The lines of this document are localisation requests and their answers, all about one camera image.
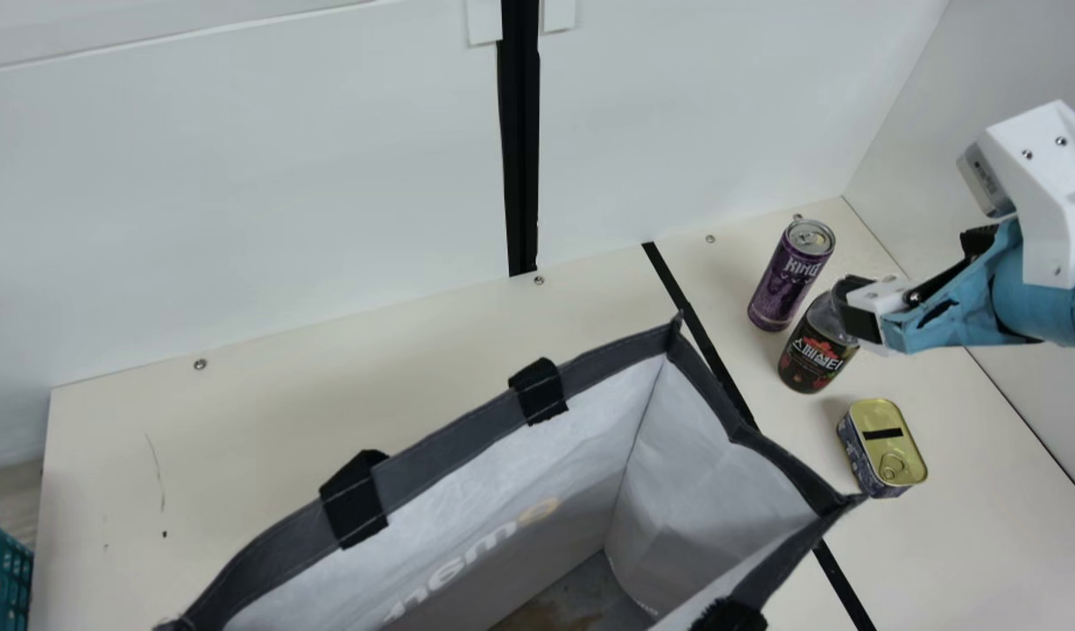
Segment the shopping bag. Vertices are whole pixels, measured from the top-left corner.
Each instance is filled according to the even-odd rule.
[[[757,631],[863,500],[749,427],[679,318],[508,385],[358,454],[158,631],[486,630],[597,556],[621,629]]]

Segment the gold lid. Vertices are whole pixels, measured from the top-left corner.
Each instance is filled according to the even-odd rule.
[[[865,399],[849,407],[849,418],[878,478],[889,486],[911,486],[926,479],[926,462],[897,404]]]

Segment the canned food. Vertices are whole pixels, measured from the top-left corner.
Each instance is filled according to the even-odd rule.
[[[778,359],[778,376],[792,390],[813,395],[841,375],[858,348],[859,341],[845,331],[845,322],[837,315],[832,292],[822,292],[786,341]]]
[[[833,256],[835,244],[829,226],[797,216],[783,230],[778,247],[774,248],[755,296],[750,297],[750,322],[764,331],[782,331],[789,327],[809,285]]]
[[[894,403],[866,399],[836,425],[860,488],[873,498],[898,498],[926,479],[926,462]]]

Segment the bottle label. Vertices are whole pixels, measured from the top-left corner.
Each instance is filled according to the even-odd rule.
[[[778,360],[778,376],[797,391],[821,390],[841,374],[857,348],[828,339],[803,316]]]

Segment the white panel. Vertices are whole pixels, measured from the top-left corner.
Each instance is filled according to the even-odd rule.
[[[505,275],[463,0],[0,71],[0,463],[57,384]]]
[[[0,0],[0,64],[377,1],[400,0]]]
[[[576,26],[576,0],[545,0],[542,3],[542,31],[565,31]]]
[[[467,0],[468,41],[472,46],[502,39],[502,3],[500,0]]]
[[[959,232],[989,223],[958,155],[1055,99],[1075,111],[1075,0],[954,0],[845,197],[908,274],[936,274],[961,256]],[[1075,350],[973,355],[1075,481]]]
[[[540,40],[540,263],[840,196],[945,4],[580,2]]]

